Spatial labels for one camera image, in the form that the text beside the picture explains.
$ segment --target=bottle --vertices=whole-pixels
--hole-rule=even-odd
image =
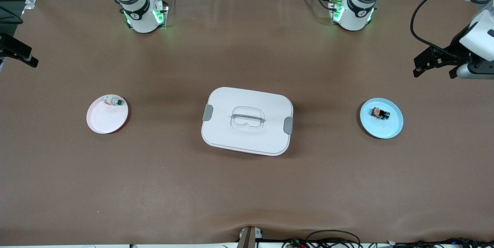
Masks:
[[[116,97],[113,97],[111,95],[106,95],[104,98],[103,98],[103,101],[108,104],[108,105],[122,105],[123,102],[122,100],[116,98]]]

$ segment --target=round plate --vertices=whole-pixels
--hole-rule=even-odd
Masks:
[[[389,118],[382,120],[371,116],[374,107],[379,107],[389,112]],[[401,132],[403,128],[403,115],[398,106],[393,102],[387,99],[375,98],[367,100],[362,105],[360,109],[360,122],[371,135],[381,139],[389,139]]]
[[[115,132],[125,123],[129,115],[129,106],[122,97],[112,95],[122,100],[122,105],[108,105],[103,101],[105,96],[95,100],[86,114],[88,126],[99,134]]]

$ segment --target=plate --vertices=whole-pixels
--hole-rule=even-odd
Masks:
[[[88,109],[86,122],[91,130],[99,134],[108,134],[118,130],[129,116],[129,106],[119,95],[111,95],[122,100],[122,105],[108,105],[103,101],[107,95],[95,100]]]
[[[372,109],[379,107],[389,112],[387,120],[371,116]],[[389,139],[398,135],[403,128],[403,114],[396,104],[383,98],[367,100],[360,109],[360,122],[367,132],[374,137]]]

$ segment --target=brown table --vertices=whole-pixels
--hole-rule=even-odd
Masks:
[[[343,229],[363,241],[494,238],[492,81],[414,78],[421,0],[379,0],[360,32],[316,0],[173,0],[168,28],[138,34],[113,0],[39,0],[17,38],[39,67],[0,78],[2,245],[208,243]],[[417,33],[448,44],[475,12],[430,0]],[[209,94],[229,86],[294,105],[287,152],[208,146]],[[131,104],[120,132],[86,125],[108,93]],[[360,105],[395,102],[404,128],[374,139]]]

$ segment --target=blue plate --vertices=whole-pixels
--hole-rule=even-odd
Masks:
[[[381,110],[389,112],[387,120],[378,119],[371,116],[372,109],[379,107]],[[393,102],[387,99],[375,98],[367,100],[360,109],[360,122],[371,135],[389,139],[398,135],[403,128],[403,115]]]

